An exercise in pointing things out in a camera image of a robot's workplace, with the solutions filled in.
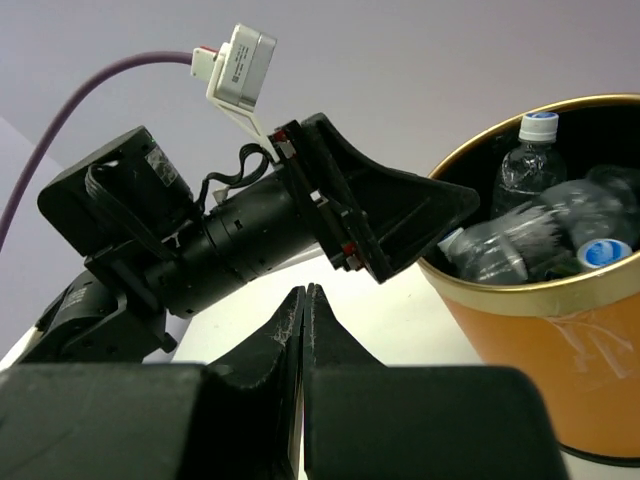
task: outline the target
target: clear plastic bottle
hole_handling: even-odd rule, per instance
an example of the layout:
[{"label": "clear plastic bottle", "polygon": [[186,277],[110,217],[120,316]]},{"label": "clear plastic bottle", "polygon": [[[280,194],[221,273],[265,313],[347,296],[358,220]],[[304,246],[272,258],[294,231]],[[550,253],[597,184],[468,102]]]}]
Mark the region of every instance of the clear plastic bottle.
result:
[{"label": "clear plastic bottle", "polygon": [[496,176],[491,218],[567,179],[565,162],[554,147],[558,120],[552,112],[527,113],[522,118],[520,145],[504,157]]},{"label": "clear plastic bottle", "polygon": [[461,279],[490,285],[544,281],[623,258],[640,238],[640,189],[624,180],[624,172],[615,178],[595,173],[551,187],[502,217],[458,229],[439,247]]}]

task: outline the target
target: orange trash can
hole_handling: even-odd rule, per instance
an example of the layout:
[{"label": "orange trash can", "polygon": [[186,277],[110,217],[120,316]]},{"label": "orange trash can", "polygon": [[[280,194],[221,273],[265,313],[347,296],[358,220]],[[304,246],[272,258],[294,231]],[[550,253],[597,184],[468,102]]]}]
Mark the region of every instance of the orange trash can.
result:
[{"label": "orange trash can", "polygon": [[[570,178],[600,163],[640,168],[640,95],[584,97],[537,111],[560,114],[557,147]],[[476,136],[431,173],[478,191],[483,205],[467,225],[488,218],[493,180],[517,142],[520,119]],[[566,450],[640,466],[640,252],[588,274],[510,287],[461,281],[440,252],[420,267],[485,362],[533,379]]]}]

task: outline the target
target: white connector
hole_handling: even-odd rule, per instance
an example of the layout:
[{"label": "white connector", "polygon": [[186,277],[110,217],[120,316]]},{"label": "white connector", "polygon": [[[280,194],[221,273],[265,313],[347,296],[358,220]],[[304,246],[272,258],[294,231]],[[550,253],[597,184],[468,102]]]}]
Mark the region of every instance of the white connector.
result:
[{"label": "white connector", "polygon": [[223,43],[220,50],[207,47],[193,50],[191,75],[208,83],[207,100],[277,162],[278,155],[253,113],[275,46],[275,38],[238,24],[230,42]]}]

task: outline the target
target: gold rim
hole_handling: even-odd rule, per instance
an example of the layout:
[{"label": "gold rim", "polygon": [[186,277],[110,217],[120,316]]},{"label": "gold rim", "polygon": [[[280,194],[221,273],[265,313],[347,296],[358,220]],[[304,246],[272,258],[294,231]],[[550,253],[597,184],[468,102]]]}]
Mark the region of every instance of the gold rim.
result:
[{"label": "gold rim", "polygon": [[[558,113],[577,108],[640,105],[638,94],[609,94],[581,97],[545,105],[532,111]],[[517,126],[522,115],[506,120],[466,142],[445,158],[430,174],[438,178],[477,143]],[[640,252],[600,270],[535,285],[491,287],[464,282],[442,273],[424,259],[420,268],[443,295],[461,305],[488,313],[525,317],[558,317],[615,303],[640,291]]]}]

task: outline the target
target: bottle cap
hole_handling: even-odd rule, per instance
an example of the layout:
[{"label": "bottle cap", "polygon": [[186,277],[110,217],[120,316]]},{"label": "bottle cap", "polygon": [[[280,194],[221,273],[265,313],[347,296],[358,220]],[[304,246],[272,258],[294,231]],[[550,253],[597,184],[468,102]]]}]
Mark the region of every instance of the bottle cap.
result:
[{"label": "bottle cap", "polygon": [[520,123],[520,140],[526,142],[555,142],[559,116],[553,112],[525,114]]},{"label": "bottle cap", "polygon": [[448,233],[442,240],[438,242],[438,248],[442,250],[444,256],[449,260],[451,260],[451,257],[449,256],[449,248],[462,232],[464,232],[464,228],[456,228],[454,231]]},{"label": "bottle cap", "polygon": [[620,240],[599,238],[585,243],[578,249],[578,261],[585,270],[606,267],[633,253],[629,245]]}]

